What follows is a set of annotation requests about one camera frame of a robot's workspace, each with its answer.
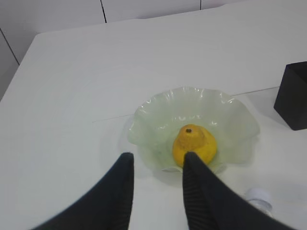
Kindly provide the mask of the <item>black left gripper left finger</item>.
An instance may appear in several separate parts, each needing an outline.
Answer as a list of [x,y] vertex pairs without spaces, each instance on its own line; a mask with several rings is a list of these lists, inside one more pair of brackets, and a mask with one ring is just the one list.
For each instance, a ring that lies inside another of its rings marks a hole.
[[74,204],[37,230],[127,230],[134,195],[134,155],[120,155],[107,173]]

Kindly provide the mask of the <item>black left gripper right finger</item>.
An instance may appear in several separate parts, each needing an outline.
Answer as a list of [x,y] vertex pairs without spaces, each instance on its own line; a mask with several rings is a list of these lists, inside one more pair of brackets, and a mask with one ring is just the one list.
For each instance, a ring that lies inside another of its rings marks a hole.
[[227,187],[194,152],[183,166],[183,199],[190,230],[287,230]]

